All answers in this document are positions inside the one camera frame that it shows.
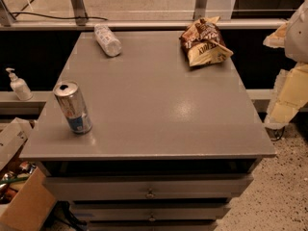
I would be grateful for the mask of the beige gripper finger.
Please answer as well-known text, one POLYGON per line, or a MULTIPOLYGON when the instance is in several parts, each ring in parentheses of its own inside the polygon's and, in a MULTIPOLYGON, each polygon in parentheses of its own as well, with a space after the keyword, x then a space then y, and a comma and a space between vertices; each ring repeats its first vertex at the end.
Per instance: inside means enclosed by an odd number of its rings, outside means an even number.
POLYGON ((264 124, 282 129, 308 103, 308 64, 297 63, 291 70, 281 69, 276 76, 264 124))
POLYGON ((284 48, 285 47, 285 36, 288 24, 281 25, 275 32, 266 36, 263 44, 270 48, 284 48))

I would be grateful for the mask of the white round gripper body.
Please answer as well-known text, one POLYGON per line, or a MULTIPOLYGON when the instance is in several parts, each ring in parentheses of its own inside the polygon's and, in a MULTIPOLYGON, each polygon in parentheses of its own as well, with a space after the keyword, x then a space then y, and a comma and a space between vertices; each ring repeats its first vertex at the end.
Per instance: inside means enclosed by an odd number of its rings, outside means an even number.
POLYGON ((288 22, 285 55, 299 63, 308 63, 308 0, 297 9, 288 22))

